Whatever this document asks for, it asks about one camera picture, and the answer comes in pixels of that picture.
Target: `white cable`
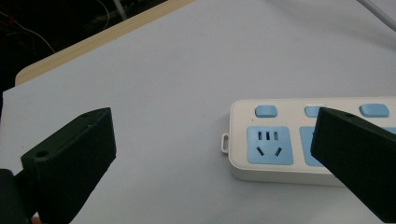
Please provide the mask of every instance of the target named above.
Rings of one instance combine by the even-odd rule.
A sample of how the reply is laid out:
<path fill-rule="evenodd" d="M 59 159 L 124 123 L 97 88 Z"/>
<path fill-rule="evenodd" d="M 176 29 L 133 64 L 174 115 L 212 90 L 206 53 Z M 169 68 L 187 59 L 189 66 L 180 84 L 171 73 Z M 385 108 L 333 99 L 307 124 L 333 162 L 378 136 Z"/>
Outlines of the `white cable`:
<path fill-rule="evenodd" d="M 96 1 L 98 3 L 100 3 L 105 8 L 105 11 L 107 13 L 107 22 L 105 24 L 105 27 L 103 28 L 103 30 L 105 30 L 107 28 L 107 26 L 108 26 L 108 22 L 110 21 L 110 14 L 108 13 L 107 7 L 105 6 L 105 4 L 103 4 L 103 2 L 101 2 L 100 0 L 96 0 Z"/>
<path fill-rule="evenodd" d="M 4 13 L 4 12 L 2 12 L 2 11 L 0 11 L 0 14 L 2 14 L 3 16 L 5 16 L 5 17 L 7 17 L 7 18 L 10 18 L 6 13 Z M 32 33 L 32 34 L 37 35 L 38 37 L 40 37 L 40 38 L 44 41 L 44 43 L 47 44 L 47 46 L 50 48 L 50 50 L 52 50 L 52 52 L 55 53 L 55 50 L 52 48 L 52 46 L 50 45 L 50 43 L 47 42 L 46 39 L 44 39 L 43 36 L 41 36 L 40 34 L 34 32 L 33 30 L 29 30 L 29 29 L 27 29 L 26 27 L 20 25 L 20 24 L 19 24 L 17 21 L 15 21 L 14 19 L 12 19 L 12 21 L 14 21 L 15 24 L 17 24 L 18 26 L 20 26 L 20 27 L 22 28 L 22 30 L 25 30 L 25 31 L 27 31 L 27 32 L 29 32 L 29 33 Z"/>
<path fill-rule="evenodd" d="M 376 6 L 370 0 L 357 0 L 360 4 L 366 7 L 369 11 L 371 11 L 377 18 L 379 18 L 382 22 L 384 22 L 390 29 L 396 32 L 396 21 L 393 20 L 390 16 L 387 15 L 381 8 Z"/>

